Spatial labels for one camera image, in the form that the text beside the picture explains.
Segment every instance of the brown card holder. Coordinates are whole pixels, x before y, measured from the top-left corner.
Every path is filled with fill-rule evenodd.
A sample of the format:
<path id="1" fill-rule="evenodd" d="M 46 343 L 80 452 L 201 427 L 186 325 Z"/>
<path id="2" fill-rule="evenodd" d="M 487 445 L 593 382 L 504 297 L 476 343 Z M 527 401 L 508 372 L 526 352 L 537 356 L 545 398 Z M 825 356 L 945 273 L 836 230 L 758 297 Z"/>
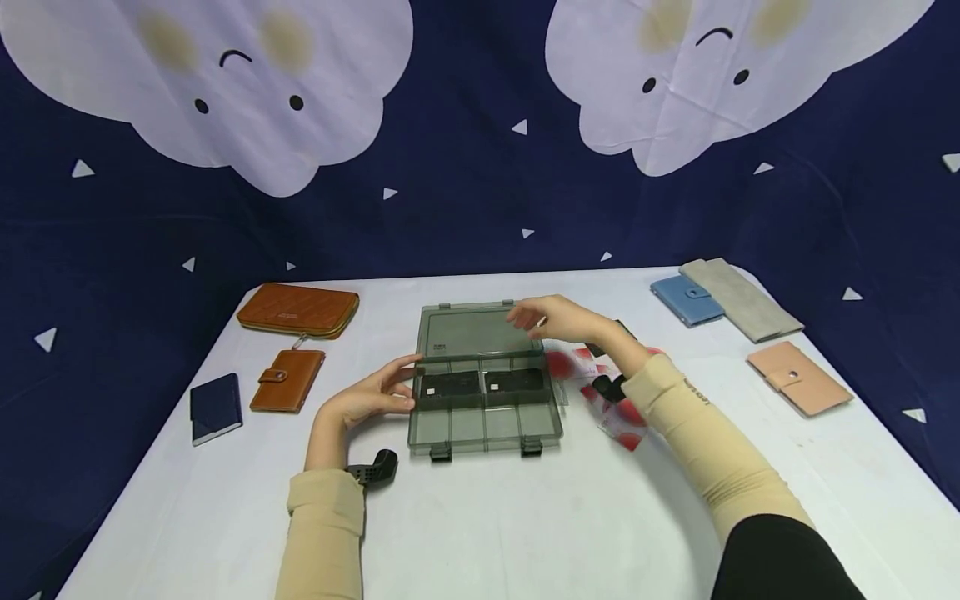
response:
<path id="1" fill-rule="evenodd" d="M 353 292 L 264 283 L 237 313 L 244 327 L 335 340 L 360 306 Z"/>
<path id="2" fill-rule="evenodd" d="M 853 394 L 790 342 L 754 352 L 747 361 L 808 417 L 853 399 Z"/>
<path id="3" fill-rule="evenodd" d="M 274 364 L 260 375 L 260 388 L 250 409 L 298 413 L 325 358 L 321 350 L 281 350 Z"/>

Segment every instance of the pink card holder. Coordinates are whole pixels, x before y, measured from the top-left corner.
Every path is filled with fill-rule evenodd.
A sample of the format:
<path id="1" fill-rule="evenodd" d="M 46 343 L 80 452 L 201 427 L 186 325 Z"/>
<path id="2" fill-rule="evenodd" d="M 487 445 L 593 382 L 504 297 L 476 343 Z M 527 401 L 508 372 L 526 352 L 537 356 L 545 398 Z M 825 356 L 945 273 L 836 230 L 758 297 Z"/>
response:
<path id="1" fill-rule="evenodd" d="M 853 399 L 846 388 L 790 342 L 754 352 L 747 361 L 774 390 L 808 417 Z"/>

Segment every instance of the navy backdrop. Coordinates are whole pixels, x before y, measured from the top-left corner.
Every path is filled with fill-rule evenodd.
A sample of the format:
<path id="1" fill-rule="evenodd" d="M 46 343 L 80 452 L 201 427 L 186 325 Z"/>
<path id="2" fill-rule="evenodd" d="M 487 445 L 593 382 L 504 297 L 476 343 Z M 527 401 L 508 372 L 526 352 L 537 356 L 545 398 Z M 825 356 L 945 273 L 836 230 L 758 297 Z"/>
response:
<path id="1" fill-rule="evenodd" d="M 0 598 L 59 589 L 266 280 L 724 256 L 960 502 L 960 175 L 941 161 L 960 152 L 960 5 L 935 3 L 774 125 L 648 178 L 582 142 L 544 64 L 552 2 L 412 4 L 379 136 L 287 199 L 58 104 L 0 53 Z M 78 158 L 94 176 L 71 178 Z M 755 176 L 761 161 L 776 169 Z M 848 286 L 864 300 L 841 301 Z M 34 338 L 51 327 L 46 352 Z M 926 424 L 902 413 L 918 408 Z"/>

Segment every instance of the white table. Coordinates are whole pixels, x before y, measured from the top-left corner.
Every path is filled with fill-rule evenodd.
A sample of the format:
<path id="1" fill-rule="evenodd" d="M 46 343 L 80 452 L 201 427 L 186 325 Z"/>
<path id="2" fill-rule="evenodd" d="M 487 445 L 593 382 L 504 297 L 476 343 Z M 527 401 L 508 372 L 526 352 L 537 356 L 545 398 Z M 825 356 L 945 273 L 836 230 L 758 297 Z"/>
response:
<path id="1" fill-rule="evenodd" d="M 960 516 L 857 398 L 806 420 L 744 362 L 730 322 L 687 329 L 650 292 L 675 268 L 316 282 L 356 291 L 360 310 L 327 352 L 299 416 L 251 413 L 257 377 L 290 336 L 231 320 L 191 387 L 240 376 L 244 426 L 190 443 L 184 393 L 61 594 L 62 600 L 268 600 L 312 417 L 336 391 L 415 349 L 420 308 L 565 294 L 663 348 L 760 448 L 873 600 L 955 598 Z M 789 339 L 835 370 L 803 335 Z M 368 600 L 707 598 L 720 547 L 706 508 L 661 439 L 629 453 L 571 396 L 561 447 L 413 459 L 406 420 L 363 429 L 352 462 L 381 447 L 394 484 L 367 500 Z"/>

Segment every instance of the clear plastic box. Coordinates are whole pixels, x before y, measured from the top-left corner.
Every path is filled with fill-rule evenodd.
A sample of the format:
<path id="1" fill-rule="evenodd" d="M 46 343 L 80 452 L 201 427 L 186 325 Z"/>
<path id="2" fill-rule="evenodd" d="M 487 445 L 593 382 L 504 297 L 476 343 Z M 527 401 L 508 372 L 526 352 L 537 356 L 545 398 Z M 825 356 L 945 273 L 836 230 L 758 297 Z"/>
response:
<path id="1" fill-rule="evenodd" d="M 424 306 L 407 443 L 415 455 L 518 449 L 539 456 L 564 434 L 543 343 L 506 322 L 512 300 Z"/>

